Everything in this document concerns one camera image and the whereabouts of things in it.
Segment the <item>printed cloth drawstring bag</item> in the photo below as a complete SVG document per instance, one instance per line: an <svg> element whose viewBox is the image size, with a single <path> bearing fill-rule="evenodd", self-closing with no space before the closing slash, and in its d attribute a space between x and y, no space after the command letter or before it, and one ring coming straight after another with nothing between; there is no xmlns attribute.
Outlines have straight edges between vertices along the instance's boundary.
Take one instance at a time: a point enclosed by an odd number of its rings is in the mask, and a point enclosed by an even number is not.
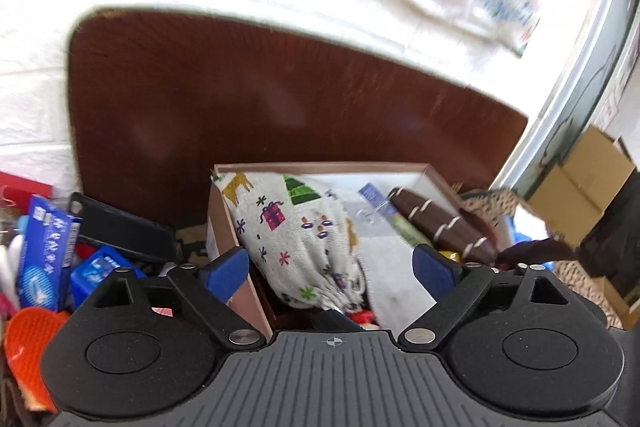
<svg viewBox="0 0 640 427"><path fill-rule="evenodd" d="M362 310L358 237L329 187L276 172L216 173L213 182L236 236L280 300L297 309Z"/></svg>

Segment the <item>tan cardboard box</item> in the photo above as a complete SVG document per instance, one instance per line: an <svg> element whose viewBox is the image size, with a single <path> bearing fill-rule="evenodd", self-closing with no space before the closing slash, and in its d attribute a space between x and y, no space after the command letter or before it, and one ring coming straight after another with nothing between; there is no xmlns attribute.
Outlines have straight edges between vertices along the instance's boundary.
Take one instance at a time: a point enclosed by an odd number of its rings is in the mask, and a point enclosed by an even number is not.
<svg viewBox="0 0 640 427"><path fill-rule="evenodd" d="M231 244L219 248L221 265L205 285L221 301L256 267L291 308L347 320L370 311L372 323L399 335L460 279L459 265L360 174L235 169L212 181L224 226L208 233Z"/></svg>

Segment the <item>brown white striped item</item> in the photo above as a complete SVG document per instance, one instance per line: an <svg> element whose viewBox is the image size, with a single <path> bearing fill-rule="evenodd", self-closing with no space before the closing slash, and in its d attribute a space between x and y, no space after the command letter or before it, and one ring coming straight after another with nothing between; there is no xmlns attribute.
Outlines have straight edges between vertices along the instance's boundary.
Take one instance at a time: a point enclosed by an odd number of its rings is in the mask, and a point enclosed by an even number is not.
<svg viewBox="0 0 640 427"><path fill-rule="evenodd" d="M395 187L390 202L432 243L438 251L452 251L462 262L494 265L499 254L495 234L488 224L461 209L451 213L432 198L422 197L406 188Z"/></svg>

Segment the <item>blue plastic container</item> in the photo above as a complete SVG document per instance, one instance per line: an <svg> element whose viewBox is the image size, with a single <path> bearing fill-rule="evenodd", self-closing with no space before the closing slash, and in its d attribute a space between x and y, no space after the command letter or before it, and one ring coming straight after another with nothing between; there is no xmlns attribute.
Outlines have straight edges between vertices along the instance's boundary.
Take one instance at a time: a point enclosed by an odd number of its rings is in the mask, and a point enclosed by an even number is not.
<svg viewBox="0 0 640 427"><path fill-rule="evenodd" d="M110 246L102 246L80 265L77 265L70 273L70 295L72 295L73 309L79 308L117 268L128 268L134 271L137 277L145 277L139 268Z"/></svg>

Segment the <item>small cardboard box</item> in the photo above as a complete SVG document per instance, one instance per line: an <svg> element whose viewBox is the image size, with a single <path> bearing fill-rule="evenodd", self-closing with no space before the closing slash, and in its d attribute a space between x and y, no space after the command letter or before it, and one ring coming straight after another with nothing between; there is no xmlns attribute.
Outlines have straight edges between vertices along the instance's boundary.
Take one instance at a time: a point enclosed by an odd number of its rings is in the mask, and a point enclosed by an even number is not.
<svg viewBox="0 0 640 427"><path fill-rule="evenodd" d="M636 165L620 142L590 126L528 200L547 228L577 246L603 217Z"/></svg>

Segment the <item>blue toothpaste box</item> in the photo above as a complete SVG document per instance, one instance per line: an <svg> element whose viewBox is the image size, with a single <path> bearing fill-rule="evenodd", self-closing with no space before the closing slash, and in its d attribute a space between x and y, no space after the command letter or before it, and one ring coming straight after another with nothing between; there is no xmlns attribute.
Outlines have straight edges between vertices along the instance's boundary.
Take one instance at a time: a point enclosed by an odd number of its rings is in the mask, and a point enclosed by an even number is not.
<svg viewBox="0 0 640 427"><path fill-rule="evenodd" d="M22 308L65 307L81 221L49 199L32 196L16 279Z"/></svg>

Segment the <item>orange silicone brush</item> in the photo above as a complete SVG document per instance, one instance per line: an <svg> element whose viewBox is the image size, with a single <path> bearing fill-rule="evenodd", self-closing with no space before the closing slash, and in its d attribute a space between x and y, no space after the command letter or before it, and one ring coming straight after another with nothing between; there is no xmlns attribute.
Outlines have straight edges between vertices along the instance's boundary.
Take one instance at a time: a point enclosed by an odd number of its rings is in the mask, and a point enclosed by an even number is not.
<svg viewBox="0 0 640 427"><path fill-rule="evenodd" d="M9 319L3 348L9 369L35 411L56 412L56 407L40 375L40 361L48 343L70 316L43 308L25 308Z"/></svg>

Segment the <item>dark brown wooden board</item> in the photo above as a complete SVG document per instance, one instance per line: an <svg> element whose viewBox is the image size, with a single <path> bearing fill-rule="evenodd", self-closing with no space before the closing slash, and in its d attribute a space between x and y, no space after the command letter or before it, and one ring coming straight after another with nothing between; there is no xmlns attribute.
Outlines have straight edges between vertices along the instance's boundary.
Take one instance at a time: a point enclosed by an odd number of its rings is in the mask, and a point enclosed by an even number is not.
<svg viewBox="0 0 640 427"><path fill-rule="evenodd" d="M174 228L206 216L213 167L396 161L486 187L526 118L348 46L228 18L102 10L67 52L82 191Z"/></svg>

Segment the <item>red flat box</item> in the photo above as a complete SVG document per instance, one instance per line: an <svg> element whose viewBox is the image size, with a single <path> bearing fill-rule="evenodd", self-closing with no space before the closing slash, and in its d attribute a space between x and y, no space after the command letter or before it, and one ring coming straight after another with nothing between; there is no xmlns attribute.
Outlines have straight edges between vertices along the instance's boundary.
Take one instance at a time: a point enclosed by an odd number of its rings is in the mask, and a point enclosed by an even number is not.
<svg viewBox="0 0 640 427"><path fill-rule="evenodd" d="M1 205L26 215L32 196L51 198L53 186L0 172Z"/></svg>

